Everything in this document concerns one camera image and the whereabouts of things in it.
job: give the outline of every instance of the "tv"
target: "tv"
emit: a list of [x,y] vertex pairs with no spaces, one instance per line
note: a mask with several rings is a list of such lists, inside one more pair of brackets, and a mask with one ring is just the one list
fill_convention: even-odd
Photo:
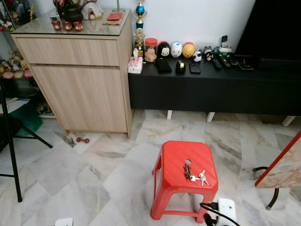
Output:
[[301,1],[256,0],[235,51],[258,67],[301,69]]

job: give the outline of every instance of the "cabinet door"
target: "cabinet door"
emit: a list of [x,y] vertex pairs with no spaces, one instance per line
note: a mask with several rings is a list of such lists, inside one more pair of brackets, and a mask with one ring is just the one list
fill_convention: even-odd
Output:
[[127,132],[118,69],[33,65],[65,130]]

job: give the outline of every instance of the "red plastic stool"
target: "red plastic stool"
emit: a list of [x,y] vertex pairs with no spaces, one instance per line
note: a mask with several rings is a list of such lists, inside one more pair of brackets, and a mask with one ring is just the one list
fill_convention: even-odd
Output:
[[[198,175],[205,170],[205,177],[209,183],[201,185],[201,181],[191,182],[185,177],[183,166],[185,161],[191,161],[191,175]],[[161,170],[161,181],[156,193],[156,171]],[[203,202],[212,202],[218,190],[218,179],[210,148],[203,143],[168,141],[163,144],[156,161],[153,175],[155,175],[154,202],[150,215],[159,220],[163,214],[186,215],[196,217],[197,223],[204,222],[207,212],[200,208],[198,213],[188,211],[165,210],[170,197],[174,193],[201,194]]]

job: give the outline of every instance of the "black tv stand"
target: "black tv stand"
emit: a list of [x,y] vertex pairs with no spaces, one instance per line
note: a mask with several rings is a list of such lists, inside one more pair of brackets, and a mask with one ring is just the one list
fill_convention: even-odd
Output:
[[296,71],[237,68],[216,70],[201,62],[201,74],[175,73],[178,58],[167,59],[171,73],[158,73],[152,63],[143,65],[141,74],[129,74],[131,106],[224,113],[301,115],[301,73]]

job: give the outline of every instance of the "jar lid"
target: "jar lid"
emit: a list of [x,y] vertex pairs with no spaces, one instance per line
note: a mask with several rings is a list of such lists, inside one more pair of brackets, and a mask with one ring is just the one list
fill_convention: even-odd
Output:
[[158,40],[154,38],[145,39],[145,44],[148,46],[156,46],[158,44]]

